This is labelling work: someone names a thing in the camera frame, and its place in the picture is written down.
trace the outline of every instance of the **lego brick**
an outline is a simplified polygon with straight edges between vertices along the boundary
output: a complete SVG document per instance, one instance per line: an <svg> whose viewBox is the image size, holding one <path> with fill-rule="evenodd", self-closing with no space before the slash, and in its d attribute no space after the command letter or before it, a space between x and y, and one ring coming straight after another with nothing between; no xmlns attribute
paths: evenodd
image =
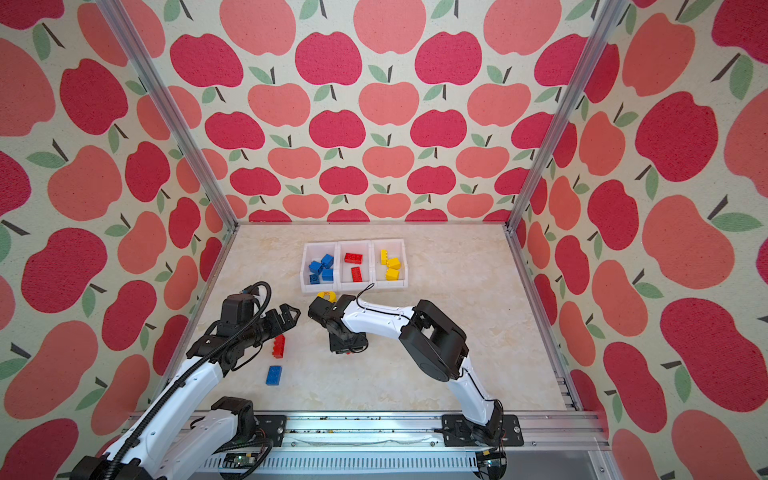
<svg viewBox="0 0 768 480"><path fill-rule="evenodd" d="M314 273L315 275L320 275L320 272L323 271L323 264L320 262L312 262L310 263L310 272Z"/></svg>
<svg viewBox="0 0 768 480"><path fill-rule="evenodd" d="M280 375L283 374L283 367L282 366L271 366L269 373L266 375L266 384L267 385L279 385L280 384Z"/></svg>
<svg viewBox="0 0 768 480"><path fill-rule="evenodd" d="M284 335L278 335L277 338L275 338L275 346L272 347L272 356L276 359L282 359L285 348L286 337Z"/></svg>
<svg viewBox="0 0 768 480"><path fill-rule="evenodd" d="M336 292L320 292L317 296L324 298L331 303L336 303Z"/></svg>
<svg viewBox="0 0 768 480"><path fill-rule="evenodd" d="M323 259L320 261L323 264L323 268L330 268L333 266L333 255L329 255L326 253L326 255L323 257Z"/></svg>
<svg viewBox="0 0 768 480"><path fill-rule="evenodd" d="M344 256L344 262L362 265L362 255L359 253L348 253Z"/></svg>

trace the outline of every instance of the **beige marble surface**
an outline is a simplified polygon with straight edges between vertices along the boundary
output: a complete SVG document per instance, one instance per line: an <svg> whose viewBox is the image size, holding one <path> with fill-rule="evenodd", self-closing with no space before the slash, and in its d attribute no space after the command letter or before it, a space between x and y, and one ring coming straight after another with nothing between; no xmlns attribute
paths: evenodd
<svg viewBox="0 0 768 480"><path fill-rule="evenodd" d="M393 306L431 300L467 333L475 371L507 410L563 410L515 262L499 225L243 225L218 276L193 340L219 318L221 302L256 280L270 283L270 308L302 310L286 334L285 357L273 340L251 364L230 373L204 400L253 400L258 409L458 410L444 383L426 376L396 340L369 335L370 347L336 355L328 333L306 315L313 300L299 287L304 243L403 238L409 288L368 292L369 302ZM252 355L246 351L246 357ZM279 386L265 385L271 365L283 367Z"/></svg>

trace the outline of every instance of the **bin of yellow blocks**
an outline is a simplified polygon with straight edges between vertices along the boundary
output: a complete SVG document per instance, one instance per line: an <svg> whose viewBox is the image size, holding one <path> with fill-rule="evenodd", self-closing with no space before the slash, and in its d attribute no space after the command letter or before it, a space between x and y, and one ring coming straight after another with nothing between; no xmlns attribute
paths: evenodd
<svg viewBox="0 0 768 480"><path fill-rule="evenodd" d="M389 258L386 250L382 250L382 265L387 266L386 279L399 280L400 278L400 259Z"/></svg>

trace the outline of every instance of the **green leaf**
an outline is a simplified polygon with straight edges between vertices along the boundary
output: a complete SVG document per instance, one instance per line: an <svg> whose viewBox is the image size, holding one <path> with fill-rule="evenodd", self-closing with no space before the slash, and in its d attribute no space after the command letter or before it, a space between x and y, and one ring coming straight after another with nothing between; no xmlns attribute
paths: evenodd
<svg viewBox="0 0 768 480"><path fill-rule="evenodd" d="M379 67L377 67L375 65L368 65L368 69L371 71L371 75L373 75L373 77L376 80L378 80L378 81L380 81L380 82L382 82L384 84L388 83L388 81L386 80L386 73L384 73L384 71L381 68L379 68Z"/></svg>
<svg viewBox="0 0 768 480"><path fill-rule="evenodd" d="M45 60L51 54L51 39L45 31L45 27L38 24L32 29L32 43L35 44L35 50L38 58Z"/></svg>
<svg viewBox="0 0 768 480"><path fill-rule="evenodd" d="M741 55L730 70L730 93L739 100L743 100L746 91L750 89L752 70L752 60L746 55Z"/></svg>
<svg viewBox="0 0 768 480"><path fill-rule="evenodd" d="M285 138L279 136L279 135L270 135L270 138L272 141L274 141L276 144L280 145L283 148L288 148L288 142Z"/></svg>
<svg viewBox="0 0 768 480"><path fill-rule="evenodd" d="M120 135L118 135L118 128L114 125L107 132L107 140L109 141L109 149L112 150L112 153L118 151L118 148L120 148Z"/></svg>
<svg viewBox="0 0 768 480"><path fill-rule="evenodd" d="M475 145L478 147L485 146L485 139L478 134L472 134L472 141L475 142Z"/></svg>
<svg viewBox="0 0 768 480"><path fill-rule="evenodd" d="M584 100L581 101L581 120L587 120L587 114L589 113L589 99L584 96Z"/></svg>
<svg viewBox="0 0 768 480"><path fill-rule="evenodd" d="M746 232L762 227L755 217L747 214L721 214L712 219L712 224L724 232Z"/></svg>
<svg viewBox="0 0 768 480"><path fill-rule="evenodd" d="M453 2L454 0L440 0L435 9L432 10L432 18L440 18L450 12L451 8L453 8Z"/></svg>
<svg viewBox="0 0 768 480"><path fill-rule="evenodd" d="M533 148L529 148L527 150L523 150L519 154L515 155L514 158L512 158L513 161L516 160L522 160L523 158L528 158L531 156L531 152L533 151Z"/></svg>
<svg viewBox="0 0 768 480"><path fill-rule="evenodd" d="M694 3L688 5L688 8L685 9L685 12L683 12L678 21L680 23L690 22L701 15L704 10L707 10L707 7L712 5L713 2L714 0L696 0Z"/></svg>
<svg viewBox="0 0 768 480"><path fill-rule="evenodd" d="M594 325L593 323L590 323L587 325L587 330L589 330L589 333L592 334L592 336L596 339L604 339L605 334L602 330L600 330L600 327L597 325Z"/></svg>
<svg viewBox="0 0 768 480"><path fill-rule="evenodd" d="M581 0L575 7L566 15L566 20L575 20L576 18L583 17L594 6L595 0Z"/></svg>
<svg viewBox="0 0 768 480"><path fill-rule="evenodd" d="M59 168L63 167L67 162L57 154L52 154L47 151L35 152L27 157L27 160L39 167L45 168Z"/></svg>
<svg viewBox="0 0 768 480"><path fill-rule="evenodd" d="M272 84L272 77L270 76L270 74L266 73L261 68L248 67L248 70L250 70L250 73L252 73L254 77L258 78L261 83L267 84L267 85Z"/></svg>
<svg viewBox="0 0 768 480"><path fill-rule="evenodd" d="M621 416L624 414L624 406L621 405L621 397L619 397L618 393L614 394L614 417L616 417L616 421L621 421Z"/></svg>
<svg viewBox="0 0 768 480"><path fill-rule="evenodd" d="M15 375L19 370L23 369L26 364L27 359L10 359L0 362L0 380Z"/></svg>
<svg viewBox="0 0 768 480"><path fill-rule="evenodd" d="M104 392L106 391L107 389L98 388L92 392L89 392L86 396L83 397L80 403L78 403L78 406L76 406L74 409L82 410L82 409L88 408L89 406L98 402L98 400L101 398L102 395L104 395Z"/></svg>
<svg viewBox="0 0 768 480"><path fill-rule="evenodd" d="M142 87L141 84L137 81L133 81L133 80L126 81L125 86L130 88L131 91L137 95L145 95L147 93L147 91L144 90L144 87Z"/></svg>
<svg viewBox="0 0 768 480"><path fill-rule="evenodd" d="M442 85L435 85L427 90L427 94L424 95L424 100L432 100L434 97L440 95L440 92L442 92Z"/></svg>
<svg viewBox="0 0 768 480"><path fill-rule="evenodd" d="M11 251L11 234L5 225L0 225L0 262L5 260Z"/></svg>
<svg viewBox="0 0 768 480"><path fill-rule="evenodd" d="M371 134L371 137L377 144L381 145L382 147L386 147L386 139L384 137L379 134Z"/></svg>
<svg viewBox="0 0 768 480"><path fill-rule="evenodd" d="M426 148L421 154L419 154L419 160L427 158L435 152L435 147Z"/></svg>
<svg viewBox="0 0 768 480"><path fill-rule="evenodd" d="M139 335L139 344L141 344L141 349L146 350L148 343L149 343L149 329L146 326L144 326L144 328L141 329L141 335Z"/></svg>
<svg viewBox="0 0 768 480"><path fill-rule="evenodd" d="M91 316L94 312L94 307L96 306L96 293L94 293L94 289L86 286L81 302L83 304L83 313L85 313L85 316Z"/></svg>
<svg viewBox="0 0 768 480"><path fill-rule="evenodd" d="M603 237L598 235L594 238L594 255L597 257L597 259L600 259L600 255L603 253Z"/></svg>
<svg viewBox="0 0 768 480"><path fill-rule="evenodd" d="M122 237L126 233L128 233L128 227L126 227L122 223L118 223L117 225L112 225L111 227L107 228L104 231L104 235L109 235L110 237Z"/></svg>
<svg viewBox="0 0 768 480"><path fill-rule="evenodd" d="M216 88L215 87L208 87L205 90L203 90L203 103L209 104L210 102L214 101L216 98Z"/></svg>
<svg viewBox="0 0 768 480"><path fill-rule="evenodd" d="M488 77L493 83L500 84L504 81L504 75L497 67L489 65L485 70L488 72Z"/></svg>
<svg viewBox="0 0 768 480"><path fill-rule="evenodd" d="M322 87L318 88L315 92L315 97L313 98L313 101L321 101L325 97L328 96L328 94L331 93L331 86L330 85L323 85Z"/></svg>
<svg viewBox="0 0 768 480"><path fill-rule="evenodd" d="M637 120L638 115L634 113L633 111L628 111L625 114L621 114L621 116L616 120L616 126L617 127L626 127L633 121Z"/></svg>
<svg viewBox="0 0 768 480"><path fill-rule="evenodd" d="M163 7L163 20L166 22L172 22L179 18L181 13L181 3L179 0L167 0Z"/></svg>
<svg viewBox="0 0 768 480"><path fill-rule="evenodd" d="M674 388L680 396L680 400L685 403L690 396L690 374L685 365L677 367L674 371Z"/></svg>
<svg viewBox="0 0 768 480"><path fill-rule="evenodd" d="M560 87L550 87L544 90L538 97L536 97L536 100L533 100L534 103L541 103L543 101L547 101L550 98L554 97L554 94L558 93L558 89Z"/></svg>
<svg viewBox="0 0 768 480"><path fill-rule="evenodd" d="M655 285L651 285L650 283L647 283L647 282L635 283L634 288L635 290L637 290L637 292L640 295L645 296L647 298L663 298L664 297L664 294L661 292L661 290L656 288Z"/></svg>
<svg viewBox="0 0 768 480"><path fill-rule="evenodd" d="M648 174L645 176L645 193L648 194L648 198L651 200L656 197L656 190L659 188L659 172L655 168L651 167Z"/></svg>
<svg viewBox="0 0 768 480"><path fill-rule="evenodd" d="M299 12L299 20L307 20L315 15L319 5L319 0L304 0L304 4L301 5L301 12Z"/></svg>
<svg viewBox="0 0 768 480"><path fill-rule="evenodd" d="M629 4L629 10L627 10L627 17L624 19L624 28L627 29L627 33L632 35L634 31L634 23L637 21L637 7L634 3Z"/></svg>

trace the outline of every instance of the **patterned wall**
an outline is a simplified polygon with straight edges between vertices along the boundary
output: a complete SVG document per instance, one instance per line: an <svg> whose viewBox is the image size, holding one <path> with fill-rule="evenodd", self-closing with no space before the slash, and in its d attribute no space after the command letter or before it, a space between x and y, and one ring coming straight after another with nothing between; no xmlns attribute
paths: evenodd
<svg viewBox="0 0 768 480"><path fill-rule="evenodd" d="M0 24L0 478L49 480L147 405L224 232L96 4Z"/></svg>
<svg viewBox="0 0 768 480"><path fill-rule="evenodd" d="M766 25L757 0L637 0L518 228L627 480L768 475Z"/></svg>
<svg viewBox="0 0 768 480"><path fill-rule="evenodd" d="M161 76L201 103L193 135L251 221L506 220L599 5L149 4Z"/></svg>

